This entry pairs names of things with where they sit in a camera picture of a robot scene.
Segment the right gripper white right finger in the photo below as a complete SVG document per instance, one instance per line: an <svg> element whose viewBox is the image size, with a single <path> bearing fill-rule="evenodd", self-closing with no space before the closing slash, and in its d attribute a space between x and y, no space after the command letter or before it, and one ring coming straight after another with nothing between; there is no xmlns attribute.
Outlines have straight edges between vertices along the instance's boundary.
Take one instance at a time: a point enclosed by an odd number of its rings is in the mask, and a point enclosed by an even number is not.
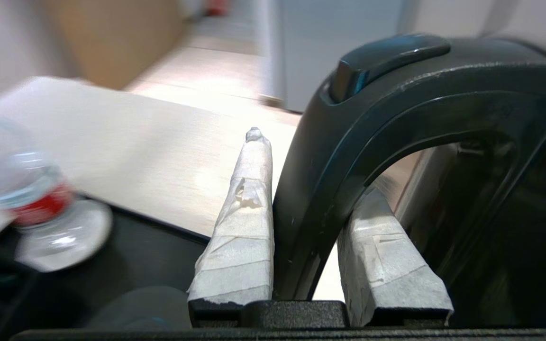
<svg viewBox="0 0 546 341"><path fill-rule="evenodd" d="M454 307L446 285L379 190L358 201L338 236L337 251L351 326L448 325Z"/></svg>

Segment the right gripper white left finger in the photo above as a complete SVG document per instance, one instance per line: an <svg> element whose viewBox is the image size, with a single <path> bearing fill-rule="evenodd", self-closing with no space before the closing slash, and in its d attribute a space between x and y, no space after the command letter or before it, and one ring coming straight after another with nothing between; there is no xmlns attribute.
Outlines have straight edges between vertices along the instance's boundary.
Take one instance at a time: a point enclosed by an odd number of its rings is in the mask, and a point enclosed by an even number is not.
<svg viewBox="0 0 546 341"><path fill-rule="evenodd" d="M195 263L188 300L246 305L273 294L273 158L252 127L230 177L213 235Z"/></svg>

